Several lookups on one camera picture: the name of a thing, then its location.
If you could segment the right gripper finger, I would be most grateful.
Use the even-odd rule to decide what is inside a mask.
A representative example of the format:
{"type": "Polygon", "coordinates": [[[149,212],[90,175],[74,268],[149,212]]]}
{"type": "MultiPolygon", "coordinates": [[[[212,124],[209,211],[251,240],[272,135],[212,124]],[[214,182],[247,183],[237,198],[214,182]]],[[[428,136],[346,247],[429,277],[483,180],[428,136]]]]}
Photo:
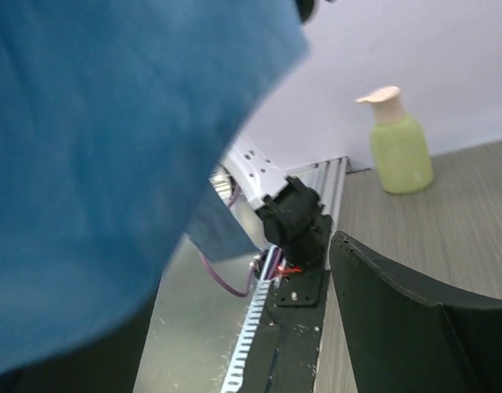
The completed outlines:
{"type": "Polygon", "coordinates": [[[329,251],[360,392],[502,392],[502,300],[453,287],[344,232],[329,251]]]}

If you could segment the light blue folding umbrella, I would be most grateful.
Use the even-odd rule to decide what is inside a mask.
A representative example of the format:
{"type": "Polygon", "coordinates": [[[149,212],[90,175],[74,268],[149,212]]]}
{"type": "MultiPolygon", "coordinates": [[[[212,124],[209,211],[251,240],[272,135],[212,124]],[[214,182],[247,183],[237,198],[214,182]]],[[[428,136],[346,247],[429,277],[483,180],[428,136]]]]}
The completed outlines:
{"type": "Polygon", "coordinates": [[[306,48],[292,1],[0,1],[0,374],[141,309],[306,48]]]}

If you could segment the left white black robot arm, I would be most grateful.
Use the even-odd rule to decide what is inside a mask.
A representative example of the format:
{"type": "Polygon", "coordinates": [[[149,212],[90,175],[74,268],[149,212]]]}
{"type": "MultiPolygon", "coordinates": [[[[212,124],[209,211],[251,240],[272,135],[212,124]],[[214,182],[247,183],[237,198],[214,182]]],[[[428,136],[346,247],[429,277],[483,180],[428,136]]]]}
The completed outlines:
{"type": "Polygon", "coordinates": [[[307,269],[323,263],[332,218],[312,187],[243,137],[228,149],[223,166],[260,218],[266,239],[282,249],[289,265],[307,269]]]}

